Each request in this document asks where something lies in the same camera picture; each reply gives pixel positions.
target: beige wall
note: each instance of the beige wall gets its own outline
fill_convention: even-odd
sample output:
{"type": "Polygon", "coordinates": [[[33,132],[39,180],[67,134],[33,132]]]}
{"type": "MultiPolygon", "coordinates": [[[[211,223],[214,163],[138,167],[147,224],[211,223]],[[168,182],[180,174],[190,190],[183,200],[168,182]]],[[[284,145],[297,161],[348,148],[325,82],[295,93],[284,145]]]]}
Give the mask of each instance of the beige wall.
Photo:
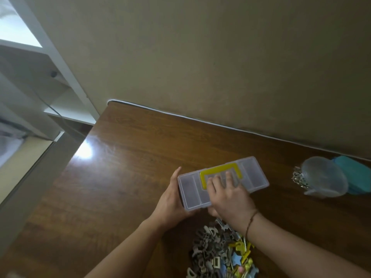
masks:
{"type": "Polygon", "coordinates": [[[111,98],[371,157],[370,0],[27,0],[111,98]]]}

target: white cable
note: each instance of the white cable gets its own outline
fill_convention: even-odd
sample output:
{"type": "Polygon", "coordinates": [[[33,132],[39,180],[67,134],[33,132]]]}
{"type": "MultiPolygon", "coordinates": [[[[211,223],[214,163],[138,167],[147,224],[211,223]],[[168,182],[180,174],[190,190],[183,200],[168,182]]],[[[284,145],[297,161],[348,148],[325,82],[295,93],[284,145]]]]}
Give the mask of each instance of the white cable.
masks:
{"type": "Polygon", "coordinates": [[[179,114],[174,114],[174,113],[170,113],[170,112],[165,112],[165,111],[157,110],[157,109],[154,109],[154,108],[151,108],[151,107],[143,106],[143,105],[140,105],[140,104],[135,104],[135,103],[132,103],[132,102],[124,102],[124,101],[118,100],[118,99],[110,99],[110,100],[107,101],[107,104],[109,102],[120,102],[120,103],[124,103],[124,104],[129,104],[129,105],[133,105],[133,106],[137,106],[137,107],[141,107],[141,108],[145,108],[145,109],[157,111],[157,112],[160,112],[160,113],[163,113],[163,114],[168,114],[168,115],[172,115],[172,116],[182,117],[182,118],[190,119],[190,120],[197,121],[197,122],[202,122],[202,123],[206,123],[206,124],[210,124],[210,125],[214,125],[214,126],[223,127],[223,128],[230,129],[230,130],[243,131],[244,133],[251,133],[253,135],[267,137],[269,139],[275,139],[275,140],[279,140],[279,141],[282,141],[282,142],[289,142],[289,143],[293,143],[293,144],[296,144],[296,145],[300,145],[300,146],[304,146],[304,147],[308,147],[308,148],[312,148],[312,149],[326,151],[326,152],[330,152],[330,153],[334,153],[334,154],[338,154],[338,155],[345,155],[345,156],[348,156],[348,157],[352,157],[352,158],[356,158],[356,159],[360,159],[360,160],[364,160],[364,161],[370,161],[367,158],[362,158],[362,157],[358,157],[358,156],[354,156],[354,155],[340,153],[340,152],[337,152],[337,151],[331,151],[331,150],[327,150],[327,149],[323,149],[323,148],[309,146],[309,145],[305,145],[305,144],[298,143],[298,142],[292,142],[292,141],[289,141],[289,140],[278,139],[278,138],[272,137],[272,136],[265,136],[265,135],[262,135],[262,134],[259,134],[259,133],[254,133],[253,131],[246,131],[246,130],[236,129],[236,128],[232,128],[232,127],[228,127],[228,126],[223,126],[223,125],[219,125],[219,124],[215,124],[215,123],[211,123],[211,122],[207,122],[207,121],[202,121],[202,120],[198,120],[198,119],[195,119],[195,118],[191,118],[191,117],[187,117],[187,116],[183,116],[183,115],[179,115],[179,114]]]}
{"type": "Polygon", "coordinates": [[[79,134],[79,135],[81,135],[84,139],[86,138],[86,136],[85,135],[83,135],[82,133],[80,133],[78,130],[76,130],[76,129],[74,129],[73,127],[71,127],[70,125],[68,125],[67,124],[67,122],[66,122],[66,119],[64,119],[63,117],[62,117],[62,115],[61,114],[59,114],[58,113],[58,111],[56,111],[53,107],[51,107],[48,103],[46,103],[45,101],[44,101],[44,99],[42,99],[40,96],[39,96],[39,94],[37,93],[37,91],[35,91],[33,88],[30,88],[31,90],[32,90],[32,92],[34,92],[35,93],[35,95],[47,106],[47,107],[49,107],[51,110],[53,110],[55,113],[57,113],[57,115],[59,116],[59,117],[61,117],[61,119],[62,119],[62,121],[63,121],[63,124],[65,124],[65,126],[66,127],[68,127],[70,130],[72,130],[72,131],[74,131],[74,132],[76,132],[77,134],[79,134]]]}

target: bracelet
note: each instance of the bracelet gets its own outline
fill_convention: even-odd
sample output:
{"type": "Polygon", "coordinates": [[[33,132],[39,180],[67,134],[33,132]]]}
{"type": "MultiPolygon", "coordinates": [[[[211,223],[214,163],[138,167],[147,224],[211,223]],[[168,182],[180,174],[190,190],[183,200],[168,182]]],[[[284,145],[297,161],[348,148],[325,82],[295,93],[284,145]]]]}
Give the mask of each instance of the bracelet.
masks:
{"type": "Polygon", "coordinates": [[[256,214],[259,213],[258,210],[255,211],[255,213],[253,213],[253,215],[251,216],[250,218],[250,222],[248,223],[248,228],[246,229],[246,233],[245,233],[245,238],[248,239],[248,229],[250,228],[250,225],[251,223],[253,222],[254,220],[254,216],[256,216],[256,214]]]}

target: pile of craft pieces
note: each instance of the pile of craft pieces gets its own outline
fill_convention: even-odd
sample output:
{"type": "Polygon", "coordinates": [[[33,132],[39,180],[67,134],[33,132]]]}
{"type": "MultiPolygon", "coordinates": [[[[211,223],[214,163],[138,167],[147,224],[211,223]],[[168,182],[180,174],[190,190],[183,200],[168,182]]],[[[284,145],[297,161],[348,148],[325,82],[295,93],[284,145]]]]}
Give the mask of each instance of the pile of craft pieces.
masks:
{"type": "Polygon", "coordinates": [[[222,220],[197,230],[186,278],[254,278],[259,269],[249,257],[254,246],[222,220]]]}

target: clear plastic organizer box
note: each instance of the clear plastic organizer box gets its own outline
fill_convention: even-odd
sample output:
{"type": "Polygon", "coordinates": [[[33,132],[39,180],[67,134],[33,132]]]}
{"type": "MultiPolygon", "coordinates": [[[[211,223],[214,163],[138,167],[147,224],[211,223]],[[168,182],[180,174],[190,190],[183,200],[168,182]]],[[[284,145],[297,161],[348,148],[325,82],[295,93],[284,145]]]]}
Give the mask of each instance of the clear plastic organizer box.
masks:
{"type": "Polygon", "coordinates": [[[210,206],[211,202],[206,190],[207,179],[220,175],[221,182],[225,187],[225,173],[227,171],[231,172],[235,186],[241,183],[250,193],[269,186],[269,182],[255,157],[239,159],[224,165],[178,176],[184,208],[189,211],[210,206]]]}

